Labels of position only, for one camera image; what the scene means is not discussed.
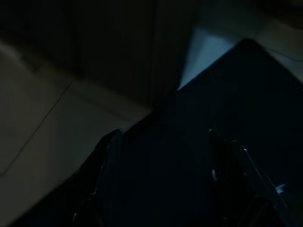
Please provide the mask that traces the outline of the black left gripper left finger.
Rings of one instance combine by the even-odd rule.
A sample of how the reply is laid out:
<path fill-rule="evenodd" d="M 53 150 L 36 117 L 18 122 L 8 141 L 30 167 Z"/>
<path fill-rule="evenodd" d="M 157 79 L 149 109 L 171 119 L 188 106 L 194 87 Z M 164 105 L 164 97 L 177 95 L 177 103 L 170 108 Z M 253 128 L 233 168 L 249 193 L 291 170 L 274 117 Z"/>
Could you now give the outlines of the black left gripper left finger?
<path fill-rule="evenodd" d="M 122 131 L 104 136 L 92 153 L 57 190 L 51 227 L 108 227 L 116 194 Z"/>

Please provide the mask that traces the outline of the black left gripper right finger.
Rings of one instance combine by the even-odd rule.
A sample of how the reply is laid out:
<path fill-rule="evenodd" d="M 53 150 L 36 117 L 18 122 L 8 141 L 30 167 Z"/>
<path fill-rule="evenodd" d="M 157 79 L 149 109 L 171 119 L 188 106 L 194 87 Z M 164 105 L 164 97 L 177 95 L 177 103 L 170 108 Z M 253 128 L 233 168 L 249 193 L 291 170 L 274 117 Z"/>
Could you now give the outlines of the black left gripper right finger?
<path fill-rule="evenodd" d="M 285 184 L 275 185 L 236 140 L 209 130 L 212 181 L 227 227 L 297 227 L 283 200 Z"/>

